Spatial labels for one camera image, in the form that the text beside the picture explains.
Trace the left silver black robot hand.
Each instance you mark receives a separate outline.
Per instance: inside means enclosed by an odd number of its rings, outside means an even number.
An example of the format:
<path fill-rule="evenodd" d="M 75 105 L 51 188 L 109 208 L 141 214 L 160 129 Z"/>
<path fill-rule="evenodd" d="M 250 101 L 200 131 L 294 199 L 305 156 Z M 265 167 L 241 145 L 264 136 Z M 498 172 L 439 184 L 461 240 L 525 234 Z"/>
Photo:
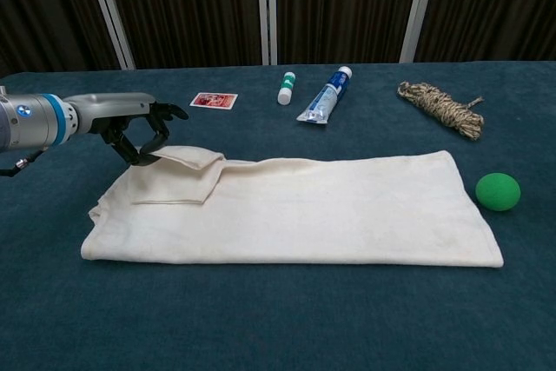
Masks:
<path fill-rule="evenodd" d="M 98 134 L 131 166 L 147 166 L 158 160 L 154 153 L 169 139 L 167 122 L 187 120 L 185 110 L 172 103 L 160 103 L 142 92 L 95 93 L 64 99 L 77 114 L 77 134 Z M 153 138 L 137 148 L 124 135 L 132 120 L 143 117 L 154 131 Z"/>

